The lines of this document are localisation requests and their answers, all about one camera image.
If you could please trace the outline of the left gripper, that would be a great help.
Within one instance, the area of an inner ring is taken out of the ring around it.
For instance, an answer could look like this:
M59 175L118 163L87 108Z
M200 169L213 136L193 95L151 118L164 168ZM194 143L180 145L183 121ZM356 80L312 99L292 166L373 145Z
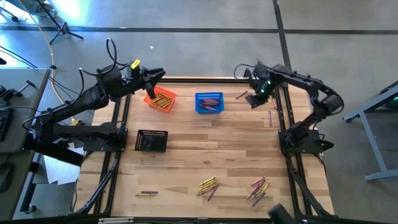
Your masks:
M129 93L134 94L137 90L145 90L149 95L150 99L155 99L156 94L154 87L159 80L165 75L163 68L145 68L143 78L143 69L140 67L131 68L127 70L127 75L121 76L121 93L127 95Z

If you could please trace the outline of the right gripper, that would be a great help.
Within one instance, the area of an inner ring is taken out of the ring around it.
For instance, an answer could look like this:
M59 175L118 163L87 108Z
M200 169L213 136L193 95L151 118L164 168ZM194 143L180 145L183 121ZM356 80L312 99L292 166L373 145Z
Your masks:
M275 81L272 80L272 70L265 66L262 62L258 62L251 74L249 75L249 85L254 90L256 96L248 95L245 100L250 104L251 108L257 108L268 102L268 97L272 95L276 87Z

